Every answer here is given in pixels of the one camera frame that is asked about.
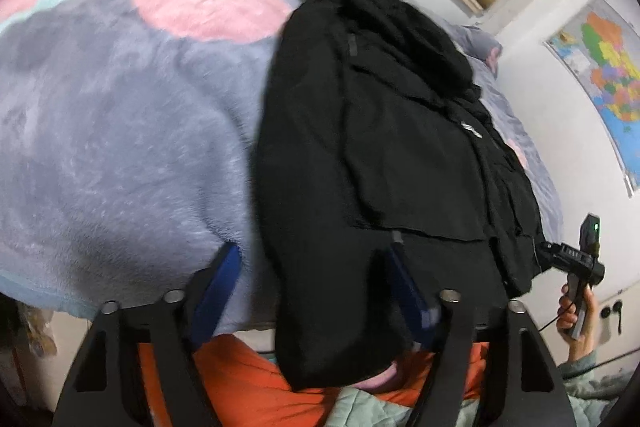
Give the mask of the person's right hand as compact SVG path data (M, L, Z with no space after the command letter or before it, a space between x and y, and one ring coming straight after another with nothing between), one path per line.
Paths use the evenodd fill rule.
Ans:
M568 298L568 285L562 286L562 296L559 299L558 318L555 321L555 327L558 333L568 344L567 361L574 362L582 359L586 355L590 355L597 348L597 332L599 320L599 303L596 295L590 286L584 288L584 300L587 307L584 324L582 324L582 333L577 339L574 339L568 330L578 321L576 307L572 300Z

